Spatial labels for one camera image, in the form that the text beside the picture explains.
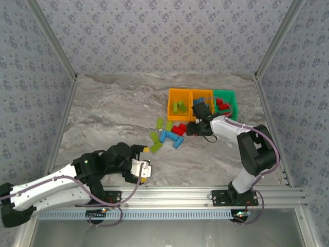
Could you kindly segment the orange plastic bin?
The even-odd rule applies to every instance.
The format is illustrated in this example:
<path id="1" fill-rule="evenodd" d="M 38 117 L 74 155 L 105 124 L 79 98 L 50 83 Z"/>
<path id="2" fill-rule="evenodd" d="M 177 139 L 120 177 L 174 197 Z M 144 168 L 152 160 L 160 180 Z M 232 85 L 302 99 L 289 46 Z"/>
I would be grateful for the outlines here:
<path id="1" fill-rule="evenodd" d="M 213 103 L 212 96 L 213 96 L 213 90 L 209 90 L 209 89 L 191 89 L 190 90 L 190 96 L 189 96 L 190 97 L 189 103 L 190 103 L 190 109 L 191 109 L 191 112 L 189 114 L 190 121 L 196 120 L 194 113 L 193 113 L 193 109 L 192 109 L 194 100 L 203 98 L 204 103 L 206 103 L 210 112 L 212 114 L 214 113 L 214 103 Z"/>
<path id="2" fill-rule="evenodd" d="M 182 122 L 189 122 L 190 117 L 189 114 L 191 112 L 189 97 L 190 96 L 190 89 L 178 89 L 178 88 L 169 88 L 169 95 L 168 95 L 168 105 L 167 105 L 167 120 L 169 121 L 182 121 Z M 178 113 L 173 114 L 172 112 L 172 105 L 173 102 L 178 102 L 183 100 L 185 106 L 187 107 L 186 112 L 181 112 L 178 108 Z"/>

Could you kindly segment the green plastic bin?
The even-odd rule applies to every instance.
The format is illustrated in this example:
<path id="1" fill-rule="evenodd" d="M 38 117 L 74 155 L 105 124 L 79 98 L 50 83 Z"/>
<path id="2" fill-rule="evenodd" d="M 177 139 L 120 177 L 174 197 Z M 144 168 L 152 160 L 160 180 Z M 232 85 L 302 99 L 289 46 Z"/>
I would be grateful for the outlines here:
<path id="1" fill-rule="evenodd" d="M 237 106 L 236 102 L 236 95 L 235 91 L 230 91 L 230 90 L 214 90 L 213 91 L 213 102 L 214 102 L 214 112 L 220 112 L 221 114 L 225 112 L 231 112 L 232 113 L 232 120 L 237 120 L 238 114 L 239 114 L 239 109 Z M 223 103 L 229 103 L 230 104 L 230 109 L 225 110 L 225 111 L 219 111 L 218 110 L 218 105 L 216 104 L 216 99 L 222 99 Z"/>

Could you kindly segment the small black controller board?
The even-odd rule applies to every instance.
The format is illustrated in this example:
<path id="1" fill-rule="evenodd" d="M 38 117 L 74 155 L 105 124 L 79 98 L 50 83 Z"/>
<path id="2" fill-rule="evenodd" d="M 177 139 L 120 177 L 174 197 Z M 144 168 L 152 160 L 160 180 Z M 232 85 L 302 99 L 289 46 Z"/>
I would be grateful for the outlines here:
<path id="1" fill-rule="evenodd" d="M 244 224 L 247 221 L 248 217 L 251 216 L 252 212 L 248 210 L 233 209 L 231 211 L 231 214 L 232 222 Z"/>
<path id="2" fill-rule="evenodd" d="M 87 210 L 85 217 L 90 225 L 98 225 L 102 223 L 106 218 L 106 210 Z"/>

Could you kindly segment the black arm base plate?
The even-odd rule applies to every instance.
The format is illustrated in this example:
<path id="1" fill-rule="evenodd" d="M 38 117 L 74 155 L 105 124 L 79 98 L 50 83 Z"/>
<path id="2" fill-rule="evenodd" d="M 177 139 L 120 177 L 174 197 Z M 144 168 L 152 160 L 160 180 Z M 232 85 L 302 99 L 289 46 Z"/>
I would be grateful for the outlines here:
<path id="1" fill-rule="evenodd" d="M 121 201 L 121 195 L 122 192 L 119 190 L 110 190 L 110 191 L 101 191 L 101 192 L 90 192 L 91 195 L 94 195 L 98 199 L 106 202 L 106 203 L 118 203 Z M 78 203 L 75 203 L 74 206 L 82 207 L 85 205 L 94 205 L 94 204 L 100 204 L 98 201 L 96 201 L 94 198 L 90 197 L 89 194 L 87 194 L 84 191 L 81 191 L 79 193 L 79 201 Z"/>
<path id="2" fill-rule="evenodd" d="M 211 191 L 213 206 L 258 206 L 258 197 L 256 192 L 247 191 L 239 194 L 231 190 L 213 190 Z"/>

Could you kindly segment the aluminium extrusion rail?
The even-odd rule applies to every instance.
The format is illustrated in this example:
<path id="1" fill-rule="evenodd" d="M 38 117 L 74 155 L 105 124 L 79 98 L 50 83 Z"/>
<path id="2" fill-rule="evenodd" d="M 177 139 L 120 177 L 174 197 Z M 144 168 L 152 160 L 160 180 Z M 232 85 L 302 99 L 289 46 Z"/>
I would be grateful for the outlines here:
<path id="1" fill-rule="evenodd" d="M 213 207 L 211 191 L 225 190 L 226 186 L 183 187 L 183 186 L 140 186 L 135 194 L 121 207 L 123 209 L 208 209 Z M 265 208 L 295 208 L 307 206 L 305 191 L 289 186 L 258 186 Z M 83 204 L 89 196 L 81 189 L 69 189 L 33 205 L 41 212 L 59 208 L 73 208 Z"/>

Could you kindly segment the aluminium table side rail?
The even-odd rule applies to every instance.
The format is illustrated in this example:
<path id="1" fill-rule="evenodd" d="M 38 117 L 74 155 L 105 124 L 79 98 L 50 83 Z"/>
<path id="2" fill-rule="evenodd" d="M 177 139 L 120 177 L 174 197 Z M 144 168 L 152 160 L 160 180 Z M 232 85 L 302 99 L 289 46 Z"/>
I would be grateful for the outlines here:
<path id="1" fill-rule="evenodd" d="M 76 89 L 77 89 L 77 79 L 75 78 L 72 81 L 72 85 L 70 87 L 69 94 L 66 99 L 63 111 L 62 111 L 62 117 L 61 117 L 59 126 L 56 131 L 55 139 L 54 139 L 53 145 L 50 149 L 50 154 L 49 154 L 49 157 L 48 157 L 47 162 L 44 167 L 44 171 L 41 173 L 42 178 L 49 175 L 49 173 L 53 170 L 53 167 L 55 165 L 55 162 L 56 162 L 56 159 L 58 156 L 58 152 L 59 152 L 59 148 L 60 148 L 60 144 L 61 144 L 61 141 L 63 138 L 64 129 L 65 129 L 65 126 L 66 126 L 66 123 L 68 120 L 68 116 L 69 116 L 69 112 L 70 112 L 70 109 L 71 109 L 71 106 L 72 106 L 72 103 L 74 100 Z"/>
<path id="2" fill-rule="evenodd" d="M 285 173 L 286 184 L 289 187 L 294 187 L 295 185 L 294 185 L 294 182 L 291 178 L 291 174 L 290 174 L 290 171 L 289 171 L 288 163 L 287 163 L 285 155 L 284 155 L 282 145 L 280 144 L 280 138 L 279 138 L 278 132 L 276 130 L 276 126 L 275 126 L 275 123 L 274 123 L 274 120 L 273 120 L 273 117 L 272 117 L 272 114 L 271 114 L 269 104 L 267 102 L 267 98 L 266 98 L 263 86 L 257 78 L 255 78 L 255 85 L 256 85 L 256 88 L 257 88 L 257 91 L 258 91 L 258 95 L 259 95 L 263 110 L 264 110 L 266 121 L 268 123 L 269 131 L 270 131 L 270 133 L 272 135 L 272 139 L 275 142 L 275 145 L 276 145 L 276 147 L 277 147 L 277 149 L 279 150 L 279 153 L 280 153 L 280 158 L 281 158 L 280 159 L 280 168 L 281 168 L 282 172 Z"/>

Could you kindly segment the slanted aluminium frame post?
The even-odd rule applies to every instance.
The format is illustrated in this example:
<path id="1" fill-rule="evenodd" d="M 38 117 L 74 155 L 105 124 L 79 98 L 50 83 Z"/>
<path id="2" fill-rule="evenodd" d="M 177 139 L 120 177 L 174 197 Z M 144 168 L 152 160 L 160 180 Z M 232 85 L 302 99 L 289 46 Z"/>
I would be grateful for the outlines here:
<path id="1" fill-rule="evenodd" d="M 46 39 L 48 40 L 57 58 L 60 60 L 65 72 L 68 74 L 68 76 L 71 79 L 75 80 L 76 79 L 75 70 L 71 65 L 69 58 L 67 57 L 64 49 L 62 48 L 59 39 L 56 37 L 55 32 L 51 28 L 46 18 L 46 15 L 43 13 L 38 2 L 36 0 L 24 0 L 24 1 L 26 2 L 28 8 L 32 12 L 32 15 L 34 16 L 36 22 L 40 26 L 42 32 L 44 33 Z"/>
<path id="2" fill-rule="evenodd" d="M 259 66 L 254 72 L 256 80 L 259 81 L 266 72 L 305 2 L 306 0 L 291 0 L 286 13 L 280 21 L 277 31 L 271 39 Z"/>

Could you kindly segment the aluminium frame leg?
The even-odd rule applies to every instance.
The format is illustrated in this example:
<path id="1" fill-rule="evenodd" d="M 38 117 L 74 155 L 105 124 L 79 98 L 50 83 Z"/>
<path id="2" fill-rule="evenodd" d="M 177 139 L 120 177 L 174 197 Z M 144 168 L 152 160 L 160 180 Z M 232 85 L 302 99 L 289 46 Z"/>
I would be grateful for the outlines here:
<path id="1" fill-rule="evenodd" d="M 30 247 L 36 224 L 24 224 L 19 227 L 12 247 Z"/>
<path id="2" fill-rule="evenodd" d="M 310 210 L 305 207 L 296 207 L 295 213 L 305 246 L 322 247 Z"/>

